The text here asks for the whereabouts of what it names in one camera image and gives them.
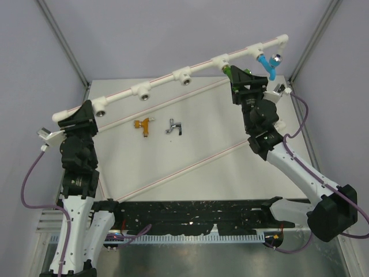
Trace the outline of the green water faucet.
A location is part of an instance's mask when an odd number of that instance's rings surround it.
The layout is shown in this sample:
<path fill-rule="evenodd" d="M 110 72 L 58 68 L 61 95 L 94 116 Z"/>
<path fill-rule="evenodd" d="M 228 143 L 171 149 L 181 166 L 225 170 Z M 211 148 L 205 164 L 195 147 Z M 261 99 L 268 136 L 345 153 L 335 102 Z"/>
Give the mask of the green water faucet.
<path fill-rule="evenodd" d="M 233 87 L 233 81 L 232 81 L 232 74 L 231 74 L 231 67 L 229 65 L 224 66 L 222 68 L 222 72 L 229 78 L 230 84 L 231 84 L 231 88 Z M 252 71 L 249 69 L 245 69 L 244 70 L 245 73 L 251 74 Z"/>

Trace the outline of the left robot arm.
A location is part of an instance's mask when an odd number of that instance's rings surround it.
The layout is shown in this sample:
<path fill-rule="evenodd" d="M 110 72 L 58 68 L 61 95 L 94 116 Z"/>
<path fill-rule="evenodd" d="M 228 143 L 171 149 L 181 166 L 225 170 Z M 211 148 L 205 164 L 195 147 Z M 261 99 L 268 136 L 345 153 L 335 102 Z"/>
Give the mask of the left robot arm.
<path fill-rule="evenodd" d="M 65 171 L 60 208 L 66 212 L 54 258 L 41 276 L 96 276 L 108 231 L 121 227 L 123 215 L 114 210 L 115 201 L 95 200 L 99 172 L 93 137 L 98 127 L 92 102 L 85 101 L 58 126 L 58 132 L 39 132 L 47 146 L 59 146 Z"/>

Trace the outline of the white PVC pipe frame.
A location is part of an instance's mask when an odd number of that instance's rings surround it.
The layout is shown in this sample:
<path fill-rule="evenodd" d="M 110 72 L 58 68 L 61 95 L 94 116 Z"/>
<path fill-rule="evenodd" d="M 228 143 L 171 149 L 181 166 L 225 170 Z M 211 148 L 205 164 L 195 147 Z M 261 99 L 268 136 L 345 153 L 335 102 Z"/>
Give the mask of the white PVC pipe frame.
<path fill-rule="evenodd" d="M 172 81 L 178 81 L 182 86 L 187 86 L 191 83 L 191 75 L 200 72 L 208 68 L 217 68 L 218 70 L 223 70 L 229 65 L 229 62 L 247 55 L 251 55 L 255 60 L 259 60 L 261 56 L 264 56 L 264 50 L 270 47 L 277 46 L 277 54 L 281 55 L 289 41 L 289 36 L 283 34 L 270 39 L 266 42 L 260 42 L 252 44 L 243 49 L 236 50 L 228 54 L 221 54 L 210 60 L 198 63 L 192 66 L 185 66 L 183 68 L 174 70 L 172 73 L 166 74 L 164 76 L 158 77 L 153 80 L 145 81 L 131 86 L 120 92 L 116 92 L 107 96 L 101 96 L 92 100 L 92 108 L 94 115 L 100 117 L 102 113 L 106 111 L 106 107 L 114 102 L 128 98 L 131 96 L 136 96 L 141 101 L 146 101 L 150 97 L 150 91 L 153 88 L 159 87 L 161 85 L 170 83 Z"/>

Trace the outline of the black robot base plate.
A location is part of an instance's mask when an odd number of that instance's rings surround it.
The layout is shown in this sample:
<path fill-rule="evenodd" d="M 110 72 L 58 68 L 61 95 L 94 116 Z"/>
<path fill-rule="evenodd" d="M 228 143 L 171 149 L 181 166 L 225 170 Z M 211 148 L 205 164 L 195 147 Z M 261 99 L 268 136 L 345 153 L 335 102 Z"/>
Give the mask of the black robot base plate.
<path fill-rule="evenodd" d="M 136 235 L 150 225 L 148 235 L 249 235 L 258 229 L 294 228 L 270 212 L 272 200 L 127 201 L 95 202 L 92 211 L 111 211 L 113 228 Z"/>

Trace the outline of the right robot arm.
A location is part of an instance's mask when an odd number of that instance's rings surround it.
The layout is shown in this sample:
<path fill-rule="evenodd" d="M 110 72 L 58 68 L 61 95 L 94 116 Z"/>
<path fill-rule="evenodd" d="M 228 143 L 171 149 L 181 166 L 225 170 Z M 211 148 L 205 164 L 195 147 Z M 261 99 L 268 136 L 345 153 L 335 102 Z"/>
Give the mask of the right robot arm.
<path fill-rule="evenodd" d="M 245 132 L 253 152 L 284 173 L 308 198 L 308 203 L 284 198 L 261 212 L 266 227 L 281 221 L 308 226 L 321 241 L 329 242 L 357 222 L 357 193 L 340 186 L 305 162 L 287 143 L 288 135 L 277 130 L 277 102 L 292 90 L 279 84 L 267 89 L 268 79 L 236 66 L 225 74 L 230 79 L 232 101 L 242 108 Z"/>

